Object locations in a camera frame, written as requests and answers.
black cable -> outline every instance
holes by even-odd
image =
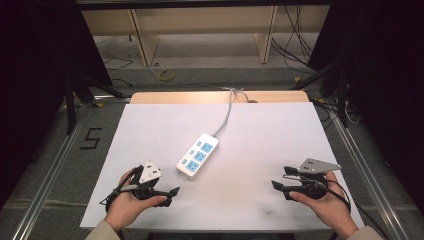
[[[124,186],[124,184],[139,170],[140,167],[133,168],[131,172],[124,178],[124,180],[120,182],[115,189],[113,189],[112,193],[110,193],[105,199],[100,202],[101,205],[106,206],[106,212],[109,211],[110,205],[112,204],[113,200],[115,200],[115,198],[121,193],[121,188]]]
[[[317,107],[324,109],[324,111],[327,113],[327,116],[324,119],[321,119],[321,118],[319,119],[320,122],[328,121],[330,119],[330,113],[328,112],[328,110],[321,104],[315,104],[315,103],[313,103],[313,104],[314,104],[314,106],[317,106]]]
[[[337,194],[336,192],[334,192],[333,190],[331,190],[331,189],[329,189],[328,187],[326,187],[324,184],[318,184],[317,185],[318,187],[320,187],[320,188],[322,188],[323,190],[325,190],[325,191],[327,191],[328,193],[331,193],[333,196],[335,196],[336,198],[338,198],[340,201],[342,201],[345,205],[346,205],[346,207],[347,207],[347,209],[349,210],[349,213],[350,213],[350,211],[352,210],[352,207],[351,207],[351,205],[350,205],[350,200],[346,200],[344,197],[342,197],[342,196],[340,196],[339,194]]]
[[[297,35],[297,32],[296,32],[296,27],[293,25],[293,22],[292,22],[292,20],[291,20],[290,14],[288,13],[287,6],[285,6],[285,9],[286,9],[287,16],[289,17],[290,22],[291,22],[291,25],[292,25],[292,28],[293,28],[293,32],[292,32],[292,34],[290,35],[290,38],[289,38],[289,40],[288,40],[288,41],[287,41],[287,43],[286,43],[286,47],[285,47],[285,48],[282,48],[282,47],[281,47],[281,49],[285,49],[285,50],[287,50],[287,49],[288,49],[288,46],[289,46],[289,44],[290,44],[290,41],[291,41],[291,39],[293,38],[293,35],[294,35],[295,33],[296,33],[296,36],[298,36],[298,35]],[[314,73],[301,71],[301,70],[298,70],[298,69],[295,69],[295,68],[291,67],[291,66],[288,64],[288,62],[287,62],[286,55],[283,55],[283,56],[284,56],[284,62],[286,63],[286,65],[287,65],[287,67],[288,67],[288,68],[290,68],[290,69],[292,69],[292,70],[294,70],[294,71],[297,71],[297,72],[301,72],[301,73],[314,74]],[[306,66],[307,66],[307,63],[306,63],[306,62],[304,62],[304,61],[302,61],[302,60],[300,60],[300,59],[299,59],[299,61],[300,61],[300,62],[302,62],[304,65],[306,65]]]
[[[359,211],[361,211],[365,216],[367,216],[367,218],[375,225],[375,227],[380,231],[380,233],[383,235],[383,237],[385,239],[389,239],[389,236],[387,236],[386,232],[383,231],[383,229],[380,227],[380,225],[378,225],[378,223],[367,213],[365,212],[365,210],[359,206],[358,203],[354,202],[356,207],[359,209]]]
[[[340,183],[333,181],[333,180],[327,180],[328,182],[332,182],[337,184],[344,192],[344,194],[347,196],[346,190],[340,185]],[[378,223],[357,203],[355,202],[355,206],[359,209],[359,211],[361,211],[365,216],[367,216],[367,218],[375,225],[375,227],[381,232],[381,234],[383,235],[384,238],[389,239],[389,237],[387,236],[387,234],[383,231],[383,229],[380,227],[380,225],[378,225]]]
[[[107,61],[105,61],[105,62],[103,62],[103,63],[108,63],[108,62],[110,62],[112,59],[118,59],[118,60],[125,61],[125,62],[129,62],[129,63],[124,64],[124,65],[122,65],[122,66],[120,66],[120,67],[117,67],[117,68],[106,68],[106,69],[109,69],[109,70],[119,70],[119,69],[121,69],[121,68],[123,68],[123,67],[126,67],[126,66],[128,66],[128,65],[130,65],[130,64],[132,64],[132,63],[134,62],[134,61],[133,61],[133,60],[131,60],[131,59],[122,59],[122,58],[118,58],[118,57],[112,57],[112,58],[109,58]]]
[[[292,53],[290,53],[289,51],[287,51],[287,49],[285,49],[285,48],[283,48],[282,46],[280,46],[280,44],[278,44],[278,43],[277,43],[277,41],[275,41],[275,39],[274,39],[274,38],[271,38],[271,40],[272,40],[272,43],[276,44],[280,50],[284,51],[284,53],[287,53],[288,55],[290,55],[290,56],[291,56],[292,58],[294,58],[294,59],[287,57],[287,55],[285,55],[285,54],[283,54],[283,53],[280,53],[280,52],[278,51],[278,49],[277,49],[277,48],[273,45],[273,47],[277,50],[277,52],[278,52],[278,53],[280,53],[280,54],[281,54],[281,55],[283,55],[284,57],[287,57],[287,58],[288,58],[288,59],[290,59],[290,60],[298,61],[298,62],[300,62],[300,63],[304,64],[305,66],[307,65],[307,63],[306,63],[306,62],[302,61],[300,58],[296,57],[294,54],[292,54]]]
[[[124,82],[124,83],[126,83],[128,86],[130,86],[130,87],[133,87],[134,85],[133,84],[131,84],[131,83],[129,83],[129,82],[127,82],[127,81],[125,81],[124,79],[121,79],[121,78],[113,78],[113,79],[111,79],[112,81],[121,81],[121,82]]]
[[[297,9],[296,9],[296,15],[297,15],[296,16],[296,24],[293,23],[293,20],[292,20],[290,14],[289,14],[289,11],[287,9],[287,6],[284,6],[284,8],[285,8],[286,13],[287,13],[287,16],[289,18],[290,24],[291,24],[291,26],[293,28],[292,36],[293,36],[293,34],[296,34],[297,38],[299,39],[300,49],[302,51],[303,57],[305,58],[306,61],[308,61],[308,57],[306,55],[309,56],[309,52],[308,52],[308,50],[304,46],[304,42],[306,42],[306,41],[299,34],[299,25],[300,25],[299,24],[299,21],[300,21],[300,13],[301,13],[300,8],[299,8],[299,6],[297,6]]]
[[[318,101],[316,99],[313,99],[313,98],[309,98],[309,101],[312,102],[313,104],[320,105],[320,106],[322,106],[322,108],[327,109],[329,111],[332,111],[332,112],[336,112],[337,111],[337,108],[334,108],[335,106],[337,106],[336,104],[322,103],[322,102],[320,102],[320,101]]]
[[[300,18],[300,20],[299,20],[299,33],[300,33],[300,35],[301,35],[301,39],[302,39],[302,41],[303,41],[303,43],[305,44],[305,46],[309,49],[309,51],[312,51],[312,48],[311,47],[309,47],[309,45],[308,45],[308,43],[306,42],[306,40],[305,40],[305,37],[303,36],[303,31],[302,31],[302,5],[300,5],[300,6],[298,6],[299,8],[300,8],[300,11],[299,11],[299,18]]]
[[[330,240],[336,240],[338,236],[339,235],[337,234],[337,232],[333,232],[333,234],[331,234]]]
[[[327,124],[327,126],[325,126],[324,131],[331,125],[331,123],[334,122],[334,120],[337,118],[338,116],[334,116],[333,119],[331,119],[331,121]]]

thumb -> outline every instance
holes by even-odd
[[[139,202],[139,207],[142,210],[145,210],[147,208],[154,207],[158,204],[161,204],[162,202],[166,201],[166,199],[167,199],[166,196],[160,195],[160,196],[154,196],[149,199],[138,201],[138,202]]]
[[[314,205],[314,200],[308,196],[306,196],[303,193],[299,193],[299,192],[295,192],[295,191],[291,191],[289,193],[290,197],[292,197],[294,200],[305,204],[306,206],[312,208],[312,206]]]

finger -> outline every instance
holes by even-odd
[[[326,172],[326,173],[325,173],[325,178],[326,178],[327,180],[331,180],[331,181],[334,181],[334,182],[338,182],[338,181],[337,181],[337,178],[336,178],[336,174],[334,174],[334,172]]]
[[[330,188],[331,190],[333,190],[334,192],[336,192],[340,196],[344,196],[343,190],[340,188],[340,186],[338,184],[339,182],[337,181],[336,174],[334,174],[334,172],[327,172],[325,174],[325,177],[328,181],[328,188]]]
[[[124,173],[124,175],[122,175],[121,176],[121,179],[119,180],[119,184],[120,183],[122,183],[122,181],[124,181],[125,180],[125,178],[132,172],[134,170],[134,168],[132,168],[132,169],[130,169],[130,170],[128,170],[126,173]],[[125,182],[125,184],[124,184],[124,186],[126,186],[126,185],[129,185],[129,183],[130,183],[130,179],[128,179],[126,182]]]
[[[140,210],[143,211],[147,208],[154,207],[161,204],[162,202],[166,201],[166,199],[167,199],[166,196],[154,196],[143,201],[138,201],[138,205]]]
[[[306,206],[310,207],[313,209],[313,207],[315,206],[315,200],[306,196],[305,194],[299,193],[299,192],[290,192],[289,193],[290,197],[292,197],[294,200],[305,204]]]

gray carpet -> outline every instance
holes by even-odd
[[[305,79],[308,74],[298,73],[290,69],[178,69],[170,83],[177,85],[213,85],[244,88],[245,90],[286,90],[294,86],[294,77]],[[109,71],[115,88],[132,94],[139,91],[203,91],[216,90],[214,87],[176,87],[161,85],[153,72],[146,70]],[[316,97],[319,83],[309,86],[306,92]],[[101,90],[93,88],[95,95],[104,95]],[[85,211],[94,185],[100,174],[106,154],[113,139],[120,116],[125,107],[122,102],[105,102],[98,108],[92,107],[83,122],[78,137],[71,149],[59,177],[48,197],[30,239],[83,239],[87,230],[79,228],[79,222]],[[317,108],[321,119],[326,112]],[[45,140],[41,143],[37,157],[22,177],[7,205],[0,212],[0,239],[10,239],[17,224],[22,218],[29,201],[35,196],[44,176],[58,153],[65,138],[66,110],[58,111],[54,124]],[[350,154],[342,142],[331,119],[322,123],[327,127],[325,132],[338,162],[343,166],[343,175],[353,195],[359,203],[387,232],[387,228],[371,199],[368,190],[359,177]],[[93,142],[84,141],[90,128],[94,130],[91,137],[98,137],[96,149],[84,150],[82,147],[93,146]],[[424,239],[424,220],[405,193],[391,169],[384,164],[384,159],[369,134],[366,124],[349,124],[349,130],[358,143],[371,166],[373,173],[397,211],[402,223],[412,239]],[[147,233],[126,230],[127,239],[145,239]],[[328,239],[331,233],[295,233],[296,239]],[[275,239],[276,235],[222,235],[222,239]],[[190,236],[170,234],[164,239],[190,239]]]

metal frame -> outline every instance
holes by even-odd
[[[331,113],[331,117],[336,118],[336,115]],[[358,169],[358,172],[361,175],[361,178],[364,181],[364,184],[367,187],[368,192],[370,193],[370,196],[373,199],[378,211],[380,212],[380,215],[383,218],[391,236],[393,239],[399,240],[410,239],[406,229],[400,222],[399,216],[396,214],[389,199],[387,199],[384,191],[381,189],[378,181],[375,179],[374,174],[367,164],[367,161],[356,145],[356,142],[350,134],[349,129],[345,128],[338,119],[335,119],[334,124],[340,134],[340,137],[346,145],[346,148],[349,151],[349,154],[352,157],[352,160],[355,163],[355,166]]]
[[[13,235],[14,240],[22,240],[29,238],[32,228],[34,227],[38,216],[40,215],[41,210],[43,209],[43,205],[47,197],[49,196],[57,177],[59,176],[59,173],[66,161],[66,158],[69,155],[69,152],[71,151],[72,145],[74,144],[75,139],[77,138],[77,135],[81,129],[81,125],[84,121],[85,116],[90,110],[90,107],[91,104],[83,104],[81,106],[81,113],[73,131],[65,137],[65,140],[62,146],[60,147],[60,150],[56,155],[56,158],[54,159],[46,177],[44,178],[43,183],[38,189],[34,199],[31,202],[31,205],[26,210],[25,215],[23,216],[15,230],[15,234]]]
[[[352,0],[76,0],[58,2],[35,0],[37,6],[76,7],[80,10],[116,10],[149,8],[249,7],[284,5],[328,5],[354,3]]]

